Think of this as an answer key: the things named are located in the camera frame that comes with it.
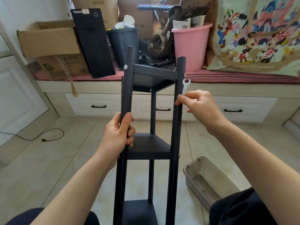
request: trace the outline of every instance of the cartoon print bag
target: cartoon print bag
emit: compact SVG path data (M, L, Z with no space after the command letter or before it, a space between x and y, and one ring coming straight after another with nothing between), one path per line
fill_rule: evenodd
M300 0L214 0L207 69L298 76L299 17Z

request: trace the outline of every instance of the drawer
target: drawer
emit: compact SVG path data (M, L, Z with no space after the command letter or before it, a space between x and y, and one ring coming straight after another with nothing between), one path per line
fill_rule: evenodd
M230 121L262 122L278 98L214 96L214 99Z
M156 96L156 120L172 120L173 119L173 95L157 95ZM195 121L196 118L187 113L187 107L184 105L182 109L183 121ZM132 96L131 112L136 119L150 119L151 113L151 95L134 94Z
M76 115L113 117L121 110L121 94L79 93L74 98L66 93L66 97Z

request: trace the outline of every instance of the plant stand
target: plant stand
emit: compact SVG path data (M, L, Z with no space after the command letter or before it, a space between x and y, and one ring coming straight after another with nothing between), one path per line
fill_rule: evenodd
M170 160L166 224L174 225L178 178L182 105L174 106L171 145L155 135L156 93L175 84L174 102L182 93L185 57L178 57L177 71L135 63L136 49L127 48L122 78L121 121L131 112L132 92L151 92L150 133L136 133L133 147L125 146L117 163L113 225L158 225L153 206L154 160ZM127 160L149 160L147 200L125 201Z

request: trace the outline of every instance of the wrench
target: wrench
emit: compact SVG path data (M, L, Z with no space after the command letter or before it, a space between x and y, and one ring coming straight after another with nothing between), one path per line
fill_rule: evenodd
M185 95L187 92L188 86L190 85L190 79L188 80L188 82L185 82L185 79L183 79L182 83L183 83L182 94Z

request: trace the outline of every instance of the pink plastic bucket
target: pink plastic bucket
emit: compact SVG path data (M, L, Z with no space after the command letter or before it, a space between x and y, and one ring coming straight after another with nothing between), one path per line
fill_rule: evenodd
M186 71L198 71L203 67L209 29L212 23L204 23L202 27L174 30L176 60L186 57Z

